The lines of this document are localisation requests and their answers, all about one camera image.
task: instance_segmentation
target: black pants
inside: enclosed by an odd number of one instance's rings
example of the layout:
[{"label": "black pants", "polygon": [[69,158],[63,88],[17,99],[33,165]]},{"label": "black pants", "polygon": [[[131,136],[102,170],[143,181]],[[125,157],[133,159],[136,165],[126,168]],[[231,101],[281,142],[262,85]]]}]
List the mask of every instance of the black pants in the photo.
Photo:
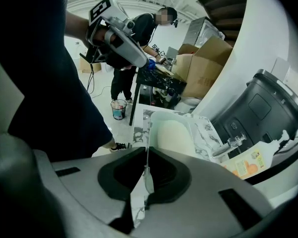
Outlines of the black pants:
[{"label": "black pants", "polygon": [[114,78],[111,82],[111,98],[117,100],[118,95],[124,92],[126,100],[131,99],[131,86],[133,85],[133,79],[136,73],[136,67],[132,66],[131,69],[123,71],[114,70]]}]

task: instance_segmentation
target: person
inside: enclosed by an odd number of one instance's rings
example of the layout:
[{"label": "person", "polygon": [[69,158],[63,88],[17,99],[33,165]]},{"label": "person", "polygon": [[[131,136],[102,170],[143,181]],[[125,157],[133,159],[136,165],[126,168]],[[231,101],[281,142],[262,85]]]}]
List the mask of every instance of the person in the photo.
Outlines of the person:
[{"label": "person", "polygon": [[[101,146],[111,152],[126,148],[115,142],[65,48],[64,35],[86,43],[88,27],[66,5],[67,0],[0,5],[0,64],[24,95],[8,132],[45,151],[51,162],[88,158]],[[96,40],[103,41],[106,31],[101,28]]]},{"label": "person", "polygon": [[[170,25],[178,17],[177,11],[171,7],[160,9],[156,14],[145,13],[135,18],[135,26],[133,28],[133,39],[139,42],[141,48],[148,55],[155,57],[157,61],[161,60],[161,56],[149,47],[152,33],[159,25]],[[113,101],[118,99],[118,95],[124,92],[127,103],[132,103],[131,87],[136,73],[136,67],[120,63],[110,64],[114,69],[114,78],[111,84],[111,98]]]}]

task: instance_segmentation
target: black t-shirt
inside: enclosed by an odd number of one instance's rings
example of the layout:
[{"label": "black t-shirt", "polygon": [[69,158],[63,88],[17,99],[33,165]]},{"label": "black t-shirt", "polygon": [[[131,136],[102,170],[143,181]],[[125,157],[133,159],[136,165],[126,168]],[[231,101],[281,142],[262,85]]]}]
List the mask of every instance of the black t-shirt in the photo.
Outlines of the black t-shirt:
[{"label": "black t-shirt", "polygon": [[155,23],[155,15],[146,13],[135,18],[135,33],[133,39],[139,42],[140,46],[148,45],[154,29],[157,27]]},{"label": "black t-shirt", "polygon": [[51,161],[91,157],[112,135],[64,46],[67,0],[2,3],[0,63],[24,95],[9,133]]},{"label": "black t-shirt", "polygon": [[[140,46],[148,45],[153,31],[157,27],[155,23],[155,15],[146,13],[136,17],[134,22],[133,39],[136,42],[139,42]],[[130,65],[130,62],[117,53],[112,52],[108,56],[107,64],[115,69],[122,69],[123,67]]]}]

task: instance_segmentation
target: cable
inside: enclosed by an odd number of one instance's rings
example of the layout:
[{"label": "cable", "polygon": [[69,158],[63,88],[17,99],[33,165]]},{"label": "cable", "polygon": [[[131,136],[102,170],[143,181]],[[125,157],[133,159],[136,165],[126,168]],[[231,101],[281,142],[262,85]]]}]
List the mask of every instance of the cable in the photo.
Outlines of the cable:
[{"label": "cable", "polygon": [[289,149],[287,149],[287,150],[285,150],[285,151],[282,151],[282,152],[280,152],[280,150],[278,151],[278,152],[276,152],[274,155],[277,155],[277,154],[282,154],[282,153],[287,153],[287,152],[289,152],[290,150],[293,150],[296,146],[298,145],[298,142],[296,143],[296,144],[294,144],[291,148],[289,148]]},{"label": "cable", "polygon": [[89,94],[92,94],[95,90],[95,79],[94,79],[94,74],[91,72],[90,75],[89,75],[89,79],[88,79],[88,83],[87,83],[87,91],[89,89],[89,86],[90,86],[90,83],[91,83],[91,80],[93,80],[93,90],[91,93]]},{"label": "cable", "polygon": [[161,101],[161,104],[163,104],[163,101],[162,101],[162,99],[161,99],[161,93],[162,93],[162,90],[161,90],[161,92],[160,92],[160,94],[159,94],[159,99],[160,99],[160,101]]},{"label": "cable", "polygon": [[148,44],[143,48],[143,50],[146,48],[146,47],[148,47],[148,45],[150,44],[150,42],[152,42],[152,40],[153,40],[153,36],[154,36],[154,33],[155,33],[155,30],[157,29],[157,26],[154,28],[154,31],[153,31],[153,33],[152,33],[152,35],[151,35],[151,38],[150,38],[150,41],[148,42]]},{"label": "cable", "polygon": [[111,87],[111,86],[105,86],[105,87],[103,88],[103,90],[101,90],[101,93],[100,93],[100,94],[95,95],[95,96],[93,96],[93,97],[91,97],[91,98],[93,99],[93,98],[95,98],[95,97],[98,97],[98,96],[102,95],[102,94],[103,94],[103,91],[104,91],[104,89],[105,89],[106,87]]},{"label": "cable", "polygon": [[[156,57],[156,56],[158,56],[159,54],[156,54],[154,57]],[[154,58],[154,57],[149,57],[148,59],[150,59],[150,58]]]},{"label": "cable", "polygon": [[93,90],[91,93],[89,93],[89,94],[92,94],[95,90],[94,68],[93,68],[92,64],[90,64],[90,70],[91,70],[91,72],[90,72],[88,83],[87,83],[87,92],[88,92],[91,80],[93,80]]}]

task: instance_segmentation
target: white wall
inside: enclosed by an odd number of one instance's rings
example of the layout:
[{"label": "white wall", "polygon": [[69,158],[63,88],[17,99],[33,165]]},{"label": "white wall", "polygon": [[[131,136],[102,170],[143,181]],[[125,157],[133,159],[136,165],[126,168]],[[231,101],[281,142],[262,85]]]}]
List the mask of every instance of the white wall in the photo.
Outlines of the white wall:
[{"label": "white wall", "polygon": [[[129,17],[133,18],[140,14],[143,14],[144,12],[138,9],[126,8],[126,13]],[[83,18],[88,18],[88,11],[76,13],[76,15]],[[175,28],[174,26],[158,26],[153,36],[152,42],[150,43],[150,46],[152,47],[153,44],[156,44],[160,48],[160,51],[165,51],[165,53],[167,53],[169,47],[179,49],[182,45],[188,28],[189,25],[182,23],[179,23],[177,28]],[[87,49],[81,41],[71,37],[65,37],[64,42],[65,47],[67,48],[78,68],[79,53],[81,52],[82,54],[84,54],[86,53]]]},{"label": "white wall", "polygon": [[289,54],[288,62],[291,70],[286,78],[286,84],[298,95],[298,30],[288,16],[289,24]]},{"label": "white wall", "polygon": [[278,0],[247,0],[232,54],[193,113],[215,118],[241,95],[257,70],[271,72],[277,57],[298,70],[298,34],[294,26]]}]

